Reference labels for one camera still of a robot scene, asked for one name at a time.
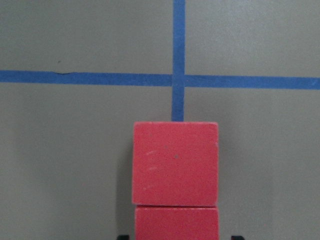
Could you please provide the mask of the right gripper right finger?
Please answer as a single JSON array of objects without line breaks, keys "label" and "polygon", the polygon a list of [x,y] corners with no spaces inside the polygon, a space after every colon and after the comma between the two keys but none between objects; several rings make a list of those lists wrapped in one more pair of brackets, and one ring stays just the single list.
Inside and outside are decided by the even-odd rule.
[{"label": "right gripper right finger", "polygon": [[244,237],[241,235],[232,235],[231,240],[244,240]]}]

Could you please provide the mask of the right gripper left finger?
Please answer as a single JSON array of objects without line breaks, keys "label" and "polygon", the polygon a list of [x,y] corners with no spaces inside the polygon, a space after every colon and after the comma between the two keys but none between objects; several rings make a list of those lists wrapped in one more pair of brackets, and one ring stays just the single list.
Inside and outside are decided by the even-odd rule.
[{"label": "right gripper left finger", "polygon": [[130,240],[129,235],[118,235],[117,240]]}]

